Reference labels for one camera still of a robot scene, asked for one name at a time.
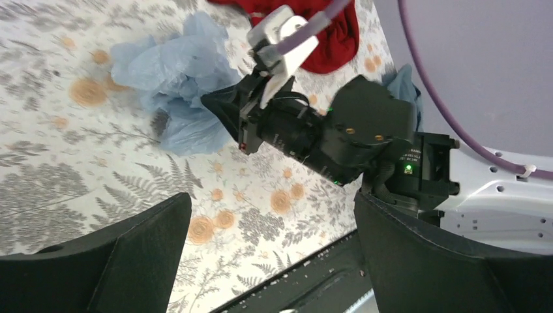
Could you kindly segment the red cloth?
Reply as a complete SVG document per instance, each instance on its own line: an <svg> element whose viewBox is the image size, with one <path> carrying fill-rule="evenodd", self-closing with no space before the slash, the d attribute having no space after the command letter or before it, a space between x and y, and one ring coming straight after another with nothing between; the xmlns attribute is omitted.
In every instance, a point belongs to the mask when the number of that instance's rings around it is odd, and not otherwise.
<svg viewBox="0 0 553 313"><path fill-rule="evenodd" d="M274 9L288 5L296 15L310 19L330 2L326 0L213 0L218 5L241 8L250 17L252 25L259 24ZM329 74L349 63L359 48L359 26L355 2L348 6L322 32L317 34L319 44L301 68L315 74Z"/></svg>

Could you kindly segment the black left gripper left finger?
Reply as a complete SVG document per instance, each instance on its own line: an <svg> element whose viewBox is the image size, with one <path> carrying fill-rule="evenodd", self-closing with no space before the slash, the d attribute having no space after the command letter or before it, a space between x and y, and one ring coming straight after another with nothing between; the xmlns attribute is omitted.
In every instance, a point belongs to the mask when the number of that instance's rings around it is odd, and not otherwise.
<svg viewBox="0 0 553 313"><path fill-rule="evenodd" d="M2 312L165 312L192 204L144 212L34 254L1 257Z"/></svg>

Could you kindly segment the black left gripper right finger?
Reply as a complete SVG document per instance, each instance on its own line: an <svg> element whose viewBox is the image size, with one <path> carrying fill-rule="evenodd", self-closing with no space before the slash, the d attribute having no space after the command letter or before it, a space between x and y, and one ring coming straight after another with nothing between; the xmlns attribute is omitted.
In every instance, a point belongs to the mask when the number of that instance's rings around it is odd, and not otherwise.
<svg viewBox="0 0 553 313"><path fill-rule="evenodd" d="M467 239L358 193L355 220L381 312L551 312L552 257Z"/></svg>

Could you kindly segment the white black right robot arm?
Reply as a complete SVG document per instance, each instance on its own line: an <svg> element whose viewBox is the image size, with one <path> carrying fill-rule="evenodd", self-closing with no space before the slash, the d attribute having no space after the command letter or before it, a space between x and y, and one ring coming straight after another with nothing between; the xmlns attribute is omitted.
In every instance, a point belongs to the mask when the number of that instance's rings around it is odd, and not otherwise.
<svg viewBox="0 0 553 313"><path fill-rule="evenodd" d="M552 253L552 182L510 173L445 134L417 132L415 110L378 82L356 76L327 113L288 80L269 96L263 72L202 96L250 155L267 144L338 186L362 189L455 235L501 248Z"/></svg>

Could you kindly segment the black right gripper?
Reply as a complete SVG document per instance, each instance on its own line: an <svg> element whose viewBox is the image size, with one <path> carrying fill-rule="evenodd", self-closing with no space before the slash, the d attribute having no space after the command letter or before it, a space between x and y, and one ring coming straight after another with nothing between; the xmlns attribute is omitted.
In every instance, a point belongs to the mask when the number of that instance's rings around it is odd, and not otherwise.
<svg viewBox="0 0 553 313"><path fill-rule="evenodd" d="M261 144L271 145L305 166L323 166L318 148L323 118L308 105L308 99L292 90L292 76L261 108L268 77L253 73L238 84L200 97L201 103L222 123L238 148L246 155Z"/></svg>

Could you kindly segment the light blue plastic trash bag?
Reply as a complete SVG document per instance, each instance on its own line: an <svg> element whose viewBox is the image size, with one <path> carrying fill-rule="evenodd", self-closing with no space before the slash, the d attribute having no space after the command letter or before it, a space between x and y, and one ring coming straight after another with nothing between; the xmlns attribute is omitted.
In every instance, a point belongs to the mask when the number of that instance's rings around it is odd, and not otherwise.
<svg viewBox="0 0 553 313"><path fill-rule="evenodd" d="M168 118L159 136L162 149L179 156L210 154L230 140L200 100L241 79L228 61L227 39L225 28L195 12L184 20L182 33L162 43L148 36L111 48L112 80L134 89L145 111Z"/></svg>

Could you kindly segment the floral patterned table mat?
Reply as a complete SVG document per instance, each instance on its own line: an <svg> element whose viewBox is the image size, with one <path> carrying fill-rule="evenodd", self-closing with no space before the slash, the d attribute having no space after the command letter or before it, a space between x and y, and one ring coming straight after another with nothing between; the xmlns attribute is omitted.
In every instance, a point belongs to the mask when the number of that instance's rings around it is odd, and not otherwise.
<svg viewBox="0 0 553 313"><path fill-rule="evenodd" d="M247 18L206 1L1 2L1 253L34 253L187 192L192 219L169 312L209 312L355 226L340 188L263 145L165 145L162 112L113 81L111 48L183 30L193 12L228 33L251 71Z"/></svg>

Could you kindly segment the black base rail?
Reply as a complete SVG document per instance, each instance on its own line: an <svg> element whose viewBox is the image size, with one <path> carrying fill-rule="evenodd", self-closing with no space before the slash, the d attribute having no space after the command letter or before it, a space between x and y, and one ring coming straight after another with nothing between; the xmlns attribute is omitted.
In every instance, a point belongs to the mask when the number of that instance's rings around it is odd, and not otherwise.
<svg viewBox="0 0 553 313"><path fill-rule="evenodd" d="M373 296L360 238L352 231L215 312L356 312Z"/></svg>

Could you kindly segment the teal blue cloth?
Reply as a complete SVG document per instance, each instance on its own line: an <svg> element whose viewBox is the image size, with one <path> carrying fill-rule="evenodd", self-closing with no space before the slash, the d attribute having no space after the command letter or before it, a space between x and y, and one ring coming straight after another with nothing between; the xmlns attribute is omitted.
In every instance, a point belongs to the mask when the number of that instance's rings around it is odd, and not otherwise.
<svg viewBox="0 0 553 313"><path fill-rule="evenodd" d="M413 68L409 64L400 69L391 67L381 77L381 83L394 98L409 102L415 109L415 130L423 131L423 98L419 88L413 82Z"/></svg>

